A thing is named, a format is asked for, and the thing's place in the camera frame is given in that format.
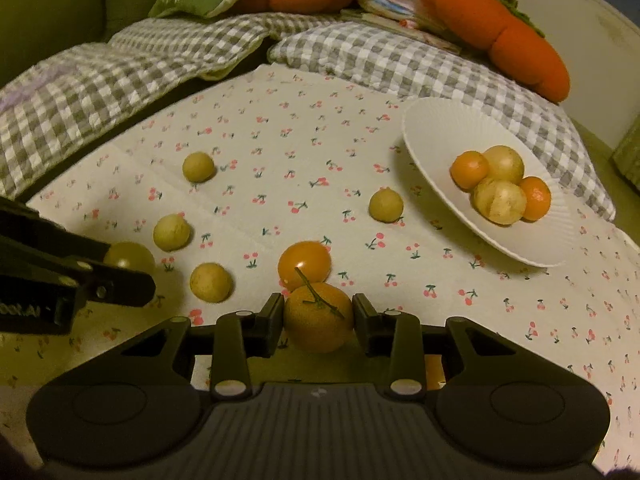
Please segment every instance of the green curtain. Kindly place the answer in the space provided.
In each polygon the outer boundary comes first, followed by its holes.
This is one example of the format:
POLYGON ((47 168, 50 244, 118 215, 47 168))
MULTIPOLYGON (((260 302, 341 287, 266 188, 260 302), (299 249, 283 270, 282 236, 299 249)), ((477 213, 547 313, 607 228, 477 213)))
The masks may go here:
POLYGON ((620 173, 640 189, 640 116, 613 152, 613 161, 620 173))

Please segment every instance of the gripper logo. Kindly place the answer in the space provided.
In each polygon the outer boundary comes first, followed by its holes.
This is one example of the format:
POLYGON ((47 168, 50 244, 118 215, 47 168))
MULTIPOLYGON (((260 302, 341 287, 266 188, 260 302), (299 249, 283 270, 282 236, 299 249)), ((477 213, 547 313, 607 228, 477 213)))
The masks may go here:
POLYGON ((24 307, 20 303, 7 304, 4 301, 0 300, 0 315, 40 317, 40 307, 33 306, 31 304, 27 307, 24 307))

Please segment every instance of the green stem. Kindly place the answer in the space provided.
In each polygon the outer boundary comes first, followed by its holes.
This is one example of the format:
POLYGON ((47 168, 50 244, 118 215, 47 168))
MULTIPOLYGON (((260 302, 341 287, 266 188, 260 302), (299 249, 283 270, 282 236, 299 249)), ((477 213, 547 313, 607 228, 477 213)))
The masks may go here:
POLYGON ((302 303, 306 303, 306 304, 325 304, 326 306, 329 307, 329 309, 331 310, 332 314, 335 314, 336 316, 340 317, 341 319, 344 319, 344 314, 342 314, 337 308, 335 308, 331 303, 325 301, 320 294, 318 294, 314 288, 311 286, 311 283, 309 282, 309 280, 306 278, 306 276, 302 273, 302 271, 298 268, 295 267, 296 272, 299 274, 300 278, 302 279, 302 282, 305 284, 306 288, 309 289, 309 291, 311 292, 311 295, 314 297, 315 301, 307 301, 307 300, 303 300, 302 303))

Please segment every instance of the gingham cushion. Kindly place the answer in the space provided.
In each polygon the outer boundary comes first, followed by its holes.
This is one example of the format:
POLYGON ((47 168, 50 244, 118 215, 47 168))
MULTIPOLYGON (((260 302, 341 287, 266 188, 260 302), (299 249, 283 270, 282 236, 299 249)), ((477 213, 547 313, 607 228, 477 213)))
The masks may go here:
POLYGON ((150 18, 108 44, 82 44, 38 63, 0 90, 0 104, 11 103, 0 107, 0 195, 14 198, 63 157, 187 79, 222 78, 264 38, 336 21, 281 13, 215 23, 150 18))
POLYGON ((284 39, 269 59, 399 97, 446 97, 482 110, 524 142, 560 184, 612 221, 616 209, 569 117, 489 68, 378 28, 343 22, 284 39))

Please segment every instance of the tangerine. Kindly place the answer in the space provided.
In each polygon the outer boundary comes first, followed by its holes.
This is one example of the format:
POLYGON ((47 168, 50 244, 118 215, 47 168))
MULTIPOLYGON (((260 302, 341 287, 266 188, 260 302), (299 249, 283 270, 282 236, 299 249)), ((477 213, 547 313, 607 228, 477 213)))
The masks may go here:
POLYGON ((527 197, 527 207, 522 217, 530 222, 540 220, 551 207, 551 192, 545 182, 536 176, 528 176, 520 183, 527 197))
POLYGON ((449 173, 458 187, 467 191, 489 174, 489 163, 482 153, 465 152, 453 161, 449 173))

